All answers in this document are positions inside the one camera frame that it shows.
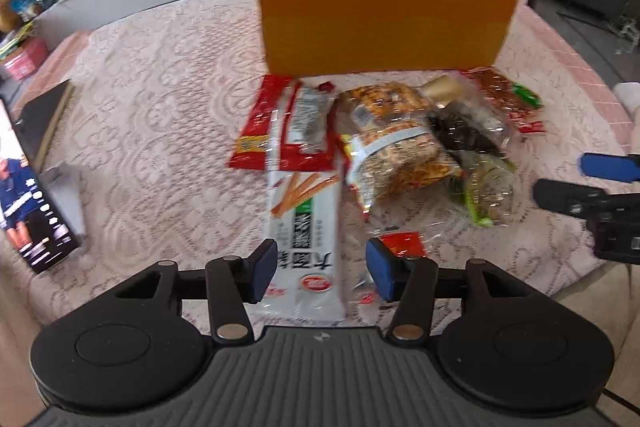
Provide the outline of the white spicy strip snack pack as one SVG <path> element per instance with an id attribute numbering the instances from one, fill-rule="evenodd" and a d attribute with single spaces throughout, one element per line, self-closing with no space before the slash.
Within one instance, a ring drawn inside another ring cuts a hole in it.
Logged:
<path id="1" fill-rule="evenodd" d="M 332 324 L 346 317 L 337 171 L 271 171 L 266 235 L 278 245 L 277 270 L 256 306 L 268 320 Z"/>

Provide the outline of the orange noodle snack bag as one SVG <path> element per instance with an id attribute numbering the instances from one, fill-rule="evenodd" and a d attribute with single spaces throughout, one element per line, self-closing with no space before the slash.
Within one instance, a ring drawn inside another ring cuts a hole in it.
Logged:
<path id="1" fill-rule="evenodd" d="M 346 182 L 363 213 L 383 200 L 461 174 L 427 122 L 434 104 L 399 81 L 368 84 L 336 100 Z"/>

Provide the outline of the dark seaweed snack bag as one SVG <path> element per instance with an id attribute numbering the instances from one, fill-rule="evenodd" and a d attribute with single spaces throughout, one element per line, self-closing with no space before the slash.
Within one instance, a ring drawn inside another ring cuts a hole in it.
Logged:
<path id="1" fill-rule="evenodd" d="M 432 131 L 461 168 L 449 193 L 474 225 L 505 225 L 511 218 L 515 166 L 506 156 L 512 129 L 471 81 L 442 74 L 419 88 L 433 104 Z"/>

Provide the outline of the red braised meat packet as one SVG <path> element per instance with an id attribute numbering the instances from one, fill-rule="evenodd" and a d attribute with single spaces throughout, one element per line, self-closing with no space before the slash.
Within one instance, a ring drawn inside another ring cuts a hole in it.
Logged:
<path id="1" fill-rule="evenodd" d="M 522 135 L 544 134 L 546 126 L 539 118 L 541 109 L 533 109 L 523 103 L 513 92 L 515 81 L 506 77 L 495 67 L 477 67 L 462 70 L 461 75 L 475 84 L 484 97 L 506 116 L 512 126 Z"/>

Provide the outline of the red snack packet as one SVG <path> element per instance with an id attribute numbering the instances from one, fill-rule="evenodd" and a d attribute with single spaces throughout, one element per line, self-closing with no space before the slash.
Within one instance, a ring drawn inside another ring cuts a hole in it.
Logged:
<path id="1" fill-rule="evenodd" d="M 243 170 L 330 171 L 334 166 L 334 84 L 267 74 L 229 166 Z"/>

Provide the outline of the green sausage stick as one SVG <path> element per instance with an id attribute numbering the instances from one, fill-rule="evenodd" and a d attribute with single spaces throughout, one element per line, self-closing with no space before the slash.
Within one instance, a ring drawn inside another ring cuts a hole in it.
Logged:
<path id="1" fill-rule="evenodd" d="M 521 83 L 514 82 L 512 83 L 512 92 L 526 105 L 533 109 L 541 109 L 544 106 L 542 103 L 540 96 L 523 86 Z"/>

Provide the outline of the small red sauce packet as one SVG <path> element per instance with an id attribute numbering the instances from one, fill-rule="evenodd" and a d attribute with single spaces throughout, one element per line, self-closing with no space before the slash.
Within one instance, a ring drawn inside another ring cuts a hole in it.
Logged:
<path id="1" fill-rule="evenodd" d="M 393 232 L 378 236 L 383 245 L 396 257 L 426 258 L 427 251 L 418 232 Z"/>

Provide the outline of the pink lace tablecloth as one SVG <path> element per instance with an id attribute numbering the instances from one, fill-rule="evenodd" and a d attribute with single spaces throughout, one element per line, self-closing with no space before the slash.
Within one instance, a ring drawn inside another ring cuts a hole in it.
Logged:
<path id="1" fill-rule="evenodd" d="M 515 141 L 511 222 L 472 225 L 433 185 L 364 215 L 342 196 L 341 254 L 348 277 L 362 272 L 368 235 L 416 231 L 445 267 L 483 257 L 547 294 L 597 268 L 584 226 L 535 207 L 538 178 L 582 181 L 586 152 L 623 154 L 631 119 L 605 84 L 558 45 L 541 19 L 518 8 L 498 66 L 536 91 L 544 133 Z M 77 167 L 88 236 L 42 273 L 1 248 L 1 309 L 29 327 L 49 323 L 162 259 L 200 269 L 245 255 L 265 231 L 267 181 L 229 167 L 265 72 L 257 0 L 183 0 L 104 26 L 90 35 L 70 80 L 73 96 L 47 162 Z"/>

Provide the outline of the smartphone on stand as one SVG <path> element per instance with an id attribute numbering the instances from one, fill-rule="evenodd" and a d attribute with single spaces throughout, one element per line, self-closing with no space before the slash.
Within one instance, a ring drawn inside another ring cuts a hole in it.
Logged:
<path id="1" fill-rule="evenodd" d="M 1 231 L 32 272 L 66 259 L 78 238 L 40 181 L 1 101 Z"/>

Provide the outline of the black notebook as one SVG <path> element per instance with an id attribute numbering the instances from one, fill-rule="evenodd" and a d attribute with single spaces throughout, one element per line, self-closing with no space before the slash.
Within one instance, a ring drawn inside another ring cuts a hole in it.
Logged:
<path id="1" fill-rule="evenodd" d="M 35 171 L 42 169 L 74 88 L 70 80 L 65 80 L 30 100 L 22 109 L 16 124 L 17 138 Z"/>

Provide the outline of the orange cardboard box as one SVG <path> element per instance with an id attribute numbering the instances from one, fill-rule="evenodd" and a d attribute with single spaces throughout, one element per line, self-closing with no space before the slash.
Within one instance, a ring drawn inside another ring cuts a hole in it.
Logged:
<path id="1" fill-rule="evenodd" d="M 258 0 L 265 62 L 291 77 L 495 63 L 518 0 Z"/>

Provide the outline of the pink storage box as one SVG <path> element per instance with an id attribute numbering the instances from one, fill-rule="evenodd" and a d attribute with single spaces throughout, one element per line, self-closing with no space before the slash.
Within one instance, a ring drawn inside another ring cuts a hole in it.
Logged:
<path id="1" fill-rule="evenodd" d="M 15 81 L 22 81 L 35 74 L 47 60 L 49 50 L 42 37 L 32 37 L 23 41 L 15 51 L 1 61 L 8 75 Z"/>

